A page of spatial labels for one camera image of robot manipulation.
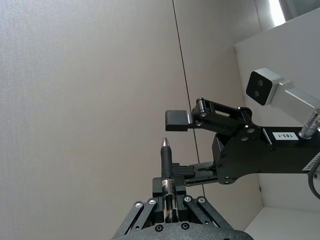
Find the wall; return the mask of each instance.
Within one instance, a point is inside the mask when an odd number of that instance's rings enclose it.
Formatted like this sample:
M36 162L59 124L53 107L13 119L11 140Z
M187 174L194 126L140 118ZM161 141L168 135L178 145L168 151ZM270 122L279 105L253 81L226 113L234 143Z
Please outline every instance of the wall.
M295 18L236 45L242 89L245 90L251 71L269 68L313 97L320 99L320 9ZM276 108L260 106L245 97L253 111L253 120L261 126L300 126ZM320 211L320 202L310 192L307 175L260 174L265 207Z
M320 213L264 207L245 229L254 240L319 239Z
M192 105L243 104L223 2L174 2ZM151 197L164 136L175 162L212 161L213 133L196 132L197 154L192 131L164 131L165 110L189 109L172 1L0 9L0 240L111 238ZM238 229L262 207L256 175L205 195Z

